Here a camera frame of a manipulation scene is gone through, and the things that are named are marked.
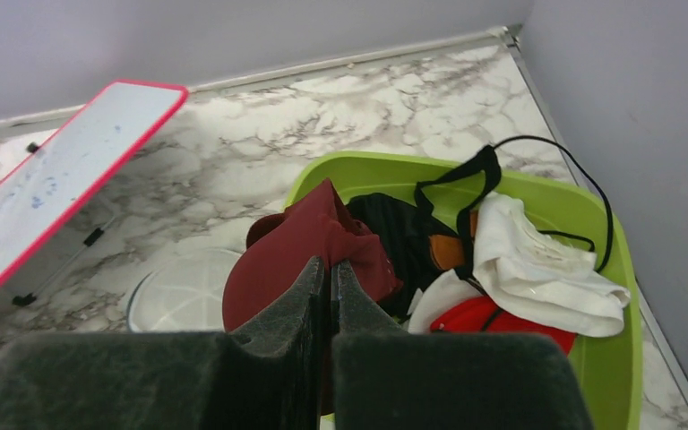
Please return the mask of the white mesh laundry bag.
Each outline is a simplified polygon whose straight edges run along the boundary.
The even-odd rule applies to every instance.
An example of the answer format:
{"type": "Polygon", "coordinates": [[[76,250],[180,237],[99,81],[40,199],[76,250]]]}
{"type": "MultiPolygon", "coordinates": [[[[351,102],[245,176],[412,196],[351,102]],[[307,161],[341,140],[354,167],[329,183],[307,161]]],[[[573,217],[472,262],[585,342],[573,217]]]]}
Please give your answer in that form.
{"type": "Polygon", "coordinates": [[[145,275],[126,305],[132,332],[223,331],[223,296],[240,253],[203,248],[178,255],[145,275]]]}

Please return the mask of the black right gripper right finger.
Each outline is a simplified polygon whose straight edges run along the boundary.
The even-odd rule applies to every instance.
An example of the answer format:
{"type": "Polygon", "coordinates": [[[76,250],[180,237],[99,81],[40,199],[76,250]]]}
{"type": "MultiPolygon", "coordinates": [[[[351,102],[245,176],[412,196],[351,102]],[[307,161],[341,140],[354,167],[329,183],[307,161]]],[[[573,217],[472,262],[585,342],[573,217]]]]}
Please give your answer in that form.
{"type": "Polygon", "coordinates": [[[349,262],[331,271],[338,429],[590,429],[566,355],[526,333],[411,334],[362,289],[349,262]]]}

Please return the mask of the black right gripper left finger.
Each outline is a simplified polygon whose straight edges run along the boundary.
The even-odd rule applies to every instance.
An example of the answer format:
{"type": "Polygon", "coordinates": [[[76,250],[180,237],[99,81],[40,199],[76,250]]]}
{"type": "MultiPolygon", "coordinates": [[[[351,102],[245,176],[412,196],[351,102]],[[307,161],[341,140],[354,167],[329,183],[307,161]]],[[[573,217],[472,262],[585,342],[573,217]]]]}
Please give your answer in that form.
{"type": "Polygon", "coordinates": [[[0,355],[0,429],[316,429],[323,261],[232,332],[39,332],[0,355]]]}

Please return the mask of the dark red bra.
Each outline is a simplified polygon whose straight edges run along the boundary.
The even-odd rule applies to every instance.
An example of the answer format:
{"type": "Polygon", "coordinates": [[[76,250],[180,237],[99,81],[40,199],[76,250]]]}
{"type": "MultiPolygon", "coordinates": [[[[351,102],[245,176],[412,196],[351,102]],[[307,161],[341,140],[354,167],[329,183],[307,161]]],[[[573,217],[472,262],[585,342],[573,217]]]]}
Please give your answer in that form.
{"type": "Polygon", "coordinates": [[[401,284],[379,237],[324,180],[256,221],[223,296],[219,394],[249,425],[315,428],[332,409],[331,340],[399,332],[380,301],[401,284]]]}

